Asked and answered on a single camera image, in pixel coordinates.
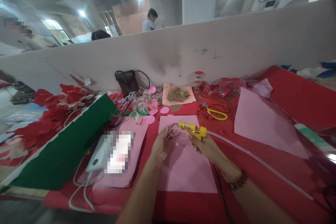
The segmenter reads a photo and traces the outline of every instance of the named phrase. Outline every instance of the ceiling light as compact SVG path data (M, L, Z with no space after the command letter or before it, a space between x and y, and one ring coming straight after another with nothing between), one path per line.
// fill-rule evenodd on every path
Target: ceiling light
M83 18L85 18L85 12L84 12L83 10L80 10L80 11L79 11L79 14L80 14Z

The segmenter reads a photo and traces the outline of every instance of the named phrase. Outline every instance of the yellow scissors handle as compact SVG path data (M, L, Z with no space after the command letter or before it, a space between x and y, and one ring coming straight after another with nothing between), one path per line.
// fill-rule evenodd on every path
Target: yellow scissors handle
M219 121L225 121L227 118L228 118L228 115L227 114L224 114L222 112L219 112L219 111L215 111L215 110L211 110L211 109L208 109L206 108L207 112L209 115L211 115L214 119L216 120L219 120ZM219 118L219 117L215 117L213 114L211 114L211 112L214 112L214 113L217 113L217 114L221 114L224 116L224 118Z

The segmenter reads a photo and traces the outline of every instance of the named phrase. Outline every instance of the pink paper sheet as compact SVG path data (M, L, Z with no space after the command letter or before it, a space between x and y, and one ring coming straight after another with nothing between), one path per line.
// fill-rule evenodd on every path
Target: pink paper sheet
M285 113L270 100L245 88L240 89L234 128L243 137L301 158L310 157Z
M180 87L182 90L188 91L190 96L188 99L184 100L183 102L176 101L176 102L170 102L167 100L167 96L170 92L171 89L174 89L176 87ZM192 103L195 102L196 98L193 93L193 89L191 86L180 86L180 85L174 85L174 84L169 84L169 83L164 83L163 84L163 96L162 96L162 104L164 106L172 106L172 105L181 105L181 104L187 104L187 103Z
M125 170L125 173L120 174L120 177L110 177L109 175L104 176L104 173L97 179L94 183L98 186L107 186L107 187L118 187L125 188L129 187L132 177L134 175L135 169L137 167L137 162L139 159L139 154L142 146L142 142L144 141L145 134L147 132L148 124L142 123L141 125L135 124L129 117L125 117L123 122L116 127L114 130L119 131L134 131L134 141L133 141L133 149L131 150L131 160L128 162L128 168ZM101 170L92 173L91 178L95 178ZM83 183L86 181L88 177L87 172L83 172L83 174L79 177L78 183Z
M159 132L172 123L198 124L196 115L161 116ZM191 145L186 131L180 130L176 145L163 163L159 182L160 191L217 193L209 160L198 154Z

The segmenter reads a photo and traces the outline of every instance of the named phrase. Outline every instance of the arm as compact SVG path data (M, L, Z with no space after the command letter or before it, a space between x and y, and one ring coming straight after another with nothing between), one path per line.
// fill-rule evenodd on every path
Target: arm
M151 223L162 163L173 144L174 139L165 127L155 139L152 152L116 224Z
M214 140L207 134L202 141L190 136L194 148L202 152L220 169L226 182L236 182L242 172L218 148ZM295 221L264 194L251 180L247 180L242 188L233 191L251 223L295 223Z

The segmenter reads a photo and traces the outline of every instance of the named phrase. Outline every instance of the yellow glue gun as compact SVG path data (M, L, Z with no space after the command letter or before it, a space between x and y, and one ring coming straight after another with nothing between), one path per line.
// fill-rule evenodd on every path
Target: yellow glue gun
M205 127L198 128L195 124L188 124L184 122L175 123L175 125L179 126L181 130L188 131L191 135L196 137L198 140L202 141L202 137L205 137L207 134L207 129Z

